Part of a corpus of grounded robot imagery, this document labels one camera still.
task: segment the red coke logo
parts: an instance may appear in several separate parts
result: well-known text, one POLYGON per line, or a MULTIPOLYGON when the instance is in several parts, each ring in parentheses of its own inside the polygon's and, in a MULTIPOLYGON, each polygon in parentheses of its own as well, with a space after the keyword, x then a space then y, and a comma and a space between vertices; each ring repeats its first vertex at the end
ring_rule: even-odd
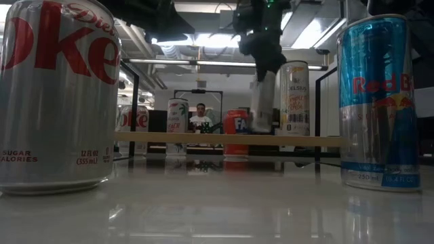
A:
MULTIPOLYGON (((401 91, 410 91, 412 88, 411 78, 408 74, 401 74, 400 76, 401 91)), ((396 88, 397 80, 396 75, 392 74, 391 79, 387 79, 384 82, 380 81, 368 81, 366 82, 363 77, 355 77, 353 79, 353 93, 372 93, 382 89, 386 92, 397 92, 396 88)))
MULTIPOLYGON (((146 112, 144 111, 137 111, 137 121, 136 121, 136 125, 138 127, 141 128, 146 128, 147 122, 148 122, 148 115, 146 114, 146 112)), ((128 126, 131 127, 131 121, 132 121, 132 111, 128 112, 128 116, 127 115, 122 115, 122 122, 121 122, 121 126, 128 126)))
MULTIPOLYGON (((84 23, 95 23, 96 28, 100 28, 112 36, 115 34, 113 27, 104 23, 102 19, 98 19, 92 10, 76 3, 68 4, 67 7, 74 14, 74 19, 84 23)), ((74 73, 91 77, 91 70, 99 80, 109 85, 115 84, 117 80, 112 79, 107 74, 105 66, 119 66, 120 50, 117 44, 107 37, 99 37, 93 40, 87 53, 88 67, 75 42, 95 30, 81 27, 60 39, 61 11, 61 3, 44 1, 42 4, 34 67, 55 70, 58 54, 62 53, 74 73), (105 58, 107 48, 114 49, 115 57, 113 59, 108 60, 105 58)), ((13 68, 23 62, 31 53, 35 41, 32 26, 26 20, 15 17, 9 20, 9 24, 14 25, 16 38, 11 58, 7 64, 2 64, 1 70, 13 68)))

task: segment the can label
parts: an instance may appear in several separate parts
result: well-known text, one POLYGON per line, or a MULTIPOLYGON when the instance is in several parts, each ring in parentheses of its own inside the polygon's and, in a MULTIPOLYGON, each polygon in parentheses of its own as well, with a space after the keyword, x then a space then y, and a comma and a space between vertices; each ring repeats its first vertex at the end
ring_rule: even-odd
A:
MULTIPOLYGON (((131 131, 132 122, 132 106, 126 106, 121 111, 121 116, 119 118, 119 123, 117 126, 117 131, 131 131)), ((139 106, 137 108, 137 119, 136 119, 136 131, 137 132, 148 132, 149 124, 149 112, 146 107, 139 106)), ((148 152, 147 142, 135 142, 135 154, 145 155, 148 152)), ((121 154, 128 154, 130 151, 130 142, 119 142, 119 152, 121 154)))
POLYGON ((0 185, 91 182, 113 168, 120 40, 96 1, 17 1, 0 64, 0 185))
MULTIPOLYGON (((224 118, 223 129, 226 135, 246 135, 248 114, 243 109, 229 110, 224 118)), ((246 157, 249 154, 248 145, 227 144, 224 145, 223 154, 226 157, 246 157)))
POLYGON ((279 70, 280 129, 282 136, 310 136, 309 68, 305 62, 288 62, 279 70))
MULTIPOLYGON (((183 99, 169 100, 167 110, 167 133, 185 133, 188 129, 189 103, 183 99)), ((185 155, 187 145, 181 143, 167 143, 166 154, 185 155)))
POLYGON ((406 20, 379 18, 338 40, 342 179, 418 188, 416 111, 406 20))

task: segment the wooden plank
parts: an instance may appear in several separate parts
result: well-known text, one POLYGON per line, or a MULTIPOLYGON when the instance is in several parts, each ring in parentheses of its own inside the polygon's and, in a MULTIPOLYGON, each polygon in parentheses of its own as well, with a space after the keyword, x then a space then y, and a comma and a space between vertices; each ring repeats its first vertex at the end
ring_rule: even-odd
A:
POLYGON ((257 135, 220 135, 160 132, 115 132, 118 141, 169 142, 169 143, 210 143, 243 144, 267 146, 341 146, 339 137, 310 136, 257 136, 257 135))

